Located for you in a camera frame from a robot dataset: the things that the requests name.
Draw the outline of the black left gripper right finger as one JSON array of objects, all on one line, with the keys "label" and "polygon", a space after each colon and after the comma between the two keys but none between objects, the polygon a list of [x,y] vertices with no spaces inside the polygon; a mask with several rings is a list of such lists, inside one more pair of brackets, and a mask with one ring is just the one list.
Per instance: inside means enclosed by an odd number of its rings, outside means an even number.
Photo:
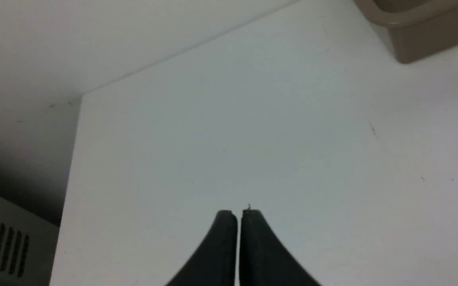
[{"label": "black left gripper right finger", "polygon": [[241,286],[319,285],[256,209],[245,209],[241,218],[239,283]]}]

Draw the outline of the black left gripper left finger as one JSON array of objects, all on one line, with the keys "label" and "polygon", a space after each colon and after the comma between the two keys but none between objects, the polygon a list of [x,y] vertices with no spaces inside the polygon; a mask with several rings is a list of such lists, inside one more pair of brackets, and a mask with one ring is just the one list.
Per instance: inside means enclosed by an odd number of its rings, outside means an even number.
[{"label": "black left gripper left finger", "polygon": [[229,210],[217,212],[193,255],[168,286],[233,286],[236,274],[238,222]]}]

